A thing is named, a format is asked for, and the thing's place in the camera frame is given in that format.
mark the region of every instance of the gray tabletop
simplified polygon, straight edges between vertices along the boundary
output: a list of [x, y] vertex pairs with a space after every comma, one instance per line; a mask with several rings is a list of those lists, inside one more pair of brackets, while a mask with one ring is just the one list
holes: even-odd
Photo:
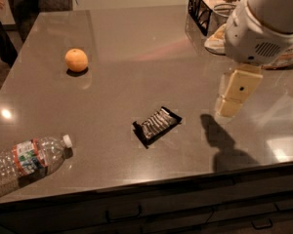
[[[202, 115], [236, 63], [204, 40], [185, 6], [41, 14], [0, 92], [0, 150], [69, 134], [73, 157], [0, 202], [293, 162], [293, 68], [264, 71], [239, 114], [206, 134]], [[71, 48], [89, 57], [83, 76], [66, 74]], [[145, 149], [132, 123], [161, 106], [182, 124]]]

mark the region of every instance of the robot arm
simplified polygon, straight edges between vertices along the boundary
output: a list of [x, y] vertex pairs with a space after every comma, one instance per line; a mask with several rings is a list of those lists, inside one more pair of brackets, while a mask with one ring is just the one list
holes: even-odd
[[224, 75], [215, 119], [226, 123], [256, 90], [261, 65], [271, 63], [293, 45], [293, 0], [241, 0], [225, 28], [225, 53], [241, 63]]

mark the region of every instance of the plastic bottle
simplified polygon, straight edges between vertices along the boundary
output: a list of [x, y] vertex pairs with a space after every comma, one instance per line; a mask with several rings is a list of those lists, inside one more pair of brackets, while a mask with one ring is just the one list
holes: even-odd
[[63, 139], [41, 137], [17, 144], [0, 153], [0, 197], [26, 183], [52, 174], [63, 163], [64, 152], [71, 148], [69, 136]]

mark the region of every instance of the bottle cap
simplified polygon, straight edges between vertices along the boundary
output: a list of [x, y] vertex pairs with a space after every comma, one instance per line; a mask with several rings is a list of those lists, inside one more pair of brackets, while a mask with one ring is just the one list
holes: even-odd
[[71, 140], [70, 140], [70, 137], [69, 135], [65, 135], [63, 136], [63, 141], [66, 145], [67, 148], [71, 148], [72, 147], [72, 143], [71, 143]]

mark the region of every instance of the person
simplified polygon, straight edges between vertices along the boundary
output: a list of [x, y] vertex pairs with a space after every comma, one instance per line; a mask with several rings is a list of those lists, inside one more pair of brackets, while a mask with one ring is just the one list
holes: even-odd
[[72, 0], [8, 0], [21, 40], [24, 42], [40, 12], [71, 11]]
[[[3, 7], [4, 3], [0, 0], [0, 9]], [[0, 21], [0, 59], [12, 67], [17, 57], [18, 52]]]

